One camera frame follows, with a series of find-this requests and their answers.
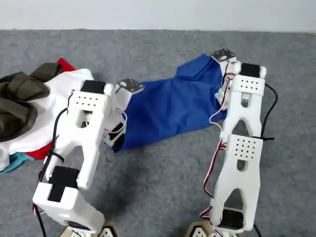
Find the wooden base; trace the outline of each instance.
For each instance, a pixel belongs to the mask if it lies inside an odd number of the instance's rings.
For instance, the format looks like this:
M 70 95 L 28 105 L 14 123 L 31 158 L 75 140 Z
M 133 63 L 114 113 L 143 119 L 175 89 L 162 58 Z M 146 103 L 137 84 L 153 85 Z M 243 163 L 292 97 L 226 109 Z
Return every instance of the wooden base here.
M 119 234 L 118 234 L 117 230 L 115 229 L 114 225 L 111 224 L 110 221 L 107 221 L 107 220 L 106 220 L 106 221 L 104 222 L 103 228 L 110 228 L 111 231 L 114 232 L 113 234 L 115 234 L 115 237 L 119 237 Z M 73 232 L 72 232 L 71 230 L 69 230 L 69 229 L 66 228 L 66 229 L 64 229 L 64 231 L 62 232 L 62 234 L 60 235 L 60 237 L 71 237 L 72 234 L 73 234 Z
M 188 231 L 186 232 L 186 234 L 184 235 L 184 237 L 196 237 L 193 235 L 196 228 L 202 228 L 204 233 L 206 234 L 205 237 L 208 237 L 209 234 L 213 233 L 213 230 L 211 229 L 211 226 L 208 221 L 196 221 L 190 224 L 190 227 Z

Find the pile of clothes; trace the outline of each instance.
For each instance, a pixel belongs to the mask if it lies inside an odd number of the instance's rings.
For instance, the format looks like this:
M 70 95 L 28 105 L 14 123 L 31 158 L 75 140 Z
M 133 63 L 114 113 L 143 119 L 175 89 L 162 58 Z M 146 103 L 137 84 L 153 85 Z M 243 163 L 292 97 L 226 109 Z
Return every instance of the pile of clothes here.
M 145 90 L 132 96 L 125 111 L 122 150 L 209 126 L 209 117 L 220 107 L 214 94 L 222 78 L 219 64 L 203 54 L 179 66 L 173 78 L 143 82 Z M 30 75 L 18 72 L 0 79 L 0 173 L 26 160 L 45 159 L 58 113 L 85 80 L 94 80 L 91 71 L 76 70 L 63 58 L 42 64 Z M 221 112 L 214 121 L 225 116 Z

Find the red cloth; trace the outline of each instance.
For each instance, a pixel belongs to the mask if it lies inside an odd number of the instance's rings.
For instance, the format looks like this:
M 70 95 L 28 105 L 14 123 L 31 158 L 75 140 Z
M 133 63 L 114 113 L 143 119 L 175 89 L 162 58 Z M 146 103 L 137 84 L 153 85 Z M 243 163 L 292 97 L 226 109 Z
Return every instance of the red cloth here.
M 63 58 L 58 59 L 57 63 L 60 64 L 63 72 L 71 72 L 71 71 L 76 70 L 71 64 L 69 64 Z M 50 148 L 51 148 L 51 142 L 36 151 L 26 152 L 26 154 L 30 157 L 33 157 L 34 159 L 45 159 Z

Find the carpet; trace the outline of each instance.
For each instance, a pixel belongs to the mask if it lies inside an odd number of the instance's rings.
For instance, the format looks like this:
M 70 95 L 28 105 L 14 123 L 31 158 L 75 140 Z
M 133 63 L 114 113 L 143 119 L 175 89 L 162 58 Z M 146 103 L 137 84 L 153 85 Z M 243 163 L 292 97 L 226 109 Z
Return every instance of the carpet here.
M 227 46 L 243 62 L 266 66 L 267 82 L 279 94 L 265 136 L 256 222 L 263 237 L 312 236 L 316 231 L 316 35 L 202 31 L 0 31 L 0 77 L 32 72 L 66 58 L 90 69 L 96 80 L 169 78 L 177 66 Z M 274 96 L 265 91 L 262 117 Z M 242 133 L 238 125 L 236 133 Z M 204 176 L 218 142 L 212 126 L 143 148 L 113 154 L 101 146 L 92 187 L 84 196 L 122 237 L 181 237 L 209 199 Z M 66 165 L 80 167 L 75 149 Z M 220 155 L 211 176 L 213 190 Z M 40 237 L 32 196 L 40 161 L 28 161 L 0 176 L 0 236 Z M 63 227 L 43 215 L 49 237 Z M 254 230 L 245 237 L 255 237 Z

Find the white wall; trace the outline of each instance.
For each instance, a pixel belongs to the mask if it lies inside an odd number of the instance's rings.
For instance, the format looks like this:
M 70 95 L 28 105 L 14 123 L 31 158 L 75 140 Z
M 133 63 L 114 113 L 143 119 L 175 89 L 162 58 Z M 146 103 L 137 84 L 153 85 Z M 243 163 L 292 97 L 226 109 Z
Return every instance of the white wall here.
M 0 29 L 316 32 L 316 0 L 0 0 Z

